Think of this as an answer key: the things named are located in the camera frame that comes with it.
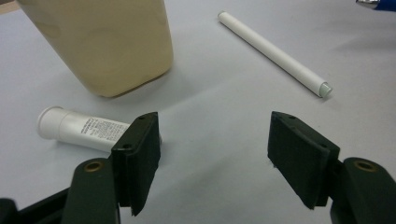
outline white tube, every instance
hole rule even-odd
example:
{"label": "white tube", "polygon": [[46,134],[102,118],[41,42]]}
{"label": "white tube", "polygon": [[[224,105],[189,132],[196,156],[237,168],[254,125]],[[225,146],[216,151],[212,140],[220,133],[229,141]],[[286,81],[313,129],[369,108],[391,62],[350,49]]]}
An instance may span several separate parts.
{"label": "white tube", "polygon": [[277,48],[229,13],[222,11],[218,17],[221,23],[295,77],[317,96],[326,97],[332,91],[332,87],[323,78],[291,58],[287,53]]}
{"label": "white tube", "polygon": [[59,106],[45,109],[38,118],[38,134],[46,139],[92,147],[106,152],[117,143],[130,124],[83,115]]}

